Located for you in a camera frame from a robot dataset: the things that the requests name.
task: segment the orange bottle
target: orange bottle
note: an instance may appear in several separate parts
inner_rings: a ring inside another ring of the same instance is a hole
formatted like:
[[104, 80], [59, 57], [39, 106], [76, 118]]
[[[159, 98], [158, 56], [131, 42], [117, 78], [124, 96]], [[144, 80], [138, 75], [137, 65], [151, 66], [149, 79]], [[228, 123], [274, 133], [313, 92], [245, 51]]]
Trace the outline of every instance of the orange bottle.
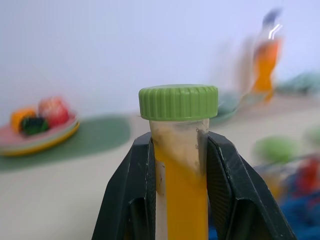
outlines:
[[263, 19], [262, 31], [259, 36], [258, 45], [254, 50], [253, 67], [254, 83], [251, 94], [258, 96], [266, 103], [273, 96], [273, 71], [277, 65], [281, 37], [279, 30], [282, 25], [275, 23], [280, 15], [280, 9], [270, 11]]

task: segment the white wall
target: white wall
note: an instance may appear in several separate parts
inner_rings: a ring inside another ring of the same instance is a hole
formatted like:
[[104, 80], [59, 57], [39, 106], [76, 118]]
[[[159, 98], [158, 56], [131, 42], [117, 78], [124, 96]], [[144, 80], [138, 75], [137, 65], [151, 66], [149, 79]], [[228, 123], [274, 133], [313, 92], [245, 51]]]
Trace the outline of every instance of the white wall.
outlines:
[[[243, 40], [279, 1], [1, 0], [0, 124], [64, 95], [82, 116], [137, 111], [139, 89], [234, 85]], [[320, 1], [283, 2], [281, 79], [320, 64]]]

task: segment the green bottle cap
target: green bottle cap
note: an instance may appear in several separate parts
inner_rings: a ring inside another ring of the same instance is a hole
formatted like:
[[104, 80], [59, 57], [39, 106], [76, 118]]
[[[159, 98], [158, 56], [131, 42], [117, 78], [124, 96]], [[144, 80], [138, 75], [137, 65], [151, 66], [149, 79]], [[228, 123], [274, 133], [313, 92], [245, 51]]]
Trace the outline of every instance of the green bottle cap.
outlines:
[[194, 121], [218, 113], [215, 86], [178, 84], [146, 87], [139, 91], [140, 113], [152, 121]]

